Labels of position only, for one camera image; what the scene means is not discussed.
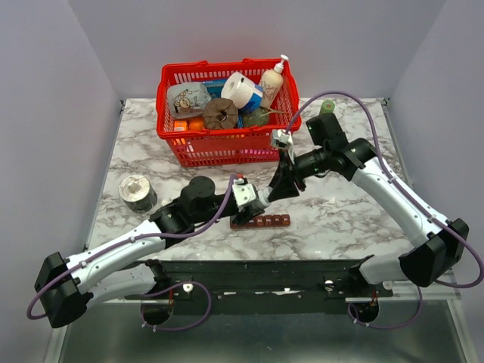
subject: metal floor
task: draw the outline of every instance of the metal floor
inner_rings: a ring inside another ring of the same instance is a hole
[[[415,301],[382,302],[378,324],[413,315]],[[196,317],[174,317],[176,326]],[[410,327],[378,331],[345,315],[216,315],[181,333],[141,329],[139,304],[106,303],[67,330],[63,363],[446,362],[464,360],[445,300],[424,303]]]

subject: gray wall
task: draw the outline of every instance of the gray wall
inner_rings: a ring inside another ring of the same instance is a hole
[[[448,0],[393,92],[390,111],[417,192],[470,225],[484,256],[484,2]],[[456,267],[477,276],[469,254]],[[462,290],[473,340],[484,361],[484,288]]]
[[[66,1],[4,2],[0,34],[0,361],[35,363],[51,328],[26,319],[33,283],[82,249],[119,101]]]
[[[301,95],[340,88],[388,97],[445,0],[69,3],[123,97],[153,97],[164,64],[281,53]]]

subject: white marble countertop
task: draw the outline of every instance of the white marble countertop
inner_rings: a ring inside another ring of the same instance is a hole
[[[335,114],[348,139],[371,140],[368,121],[361,108],[344,98],[333,98]],[[380,102],[366,99],[377,125],[383,154],[395,171],[401,168]],[[302,114],[302,120],[317,115],[321,101]],[[147,176],[163,200],[176,198],[196,175],[216,183],[220,194],[232,172],[244,174],[258,186],[267,185],[276,163],[253,163],[184,169],[167,143],[158,138],[157,113],[152,99],[129,99],[119,126],[89,248],[119,237],[139,225],[145,215],[134,214],[118,195],[118,185],[131,174]],[[294,135],[296,154],[313,148],[303,123]],[[323,179],[306,179],[307,189],[298,198],[279,200],[267,214],[290,214],[288,228],[232,231],[223,219],[200,236],[184,240],[153,257],[160,259],[359,259],[369,254],[404,252],[411,249],[400,227],[362,189],[330,173]]]

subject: screw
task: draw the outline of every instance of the screw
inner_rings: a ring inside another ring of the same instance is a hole
[[[391,281],[384,281],[383,282],[383,288],[385,290],[391,290],[391,289],[393,289],[393,282],[391,282]]]

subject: red plastic basket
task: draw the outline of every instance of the red plastic basket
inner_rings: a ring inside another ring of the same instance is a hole
[[[161,83],[157,92],[157,133],[166,140],[182,166],[210,166],[235,163],[258,163],[278,160],[278,151],[270,145],[273,129],[285,129],[299,107],[296,82],[290,74],[289,64],[284,65],[284,84],[272,108],[284,113],[272,113],[266,126],[248,129],[173,131],[173,118],[169,112],[166,91],[171,85],[228,78],[240,72],[255,83],[261,75],[272,69],[279,59],[243,59],[237,63],[209,64],[206,60],[192,64],[167,64],[161,71]],[[292,125],[297,131],[301,119]]]

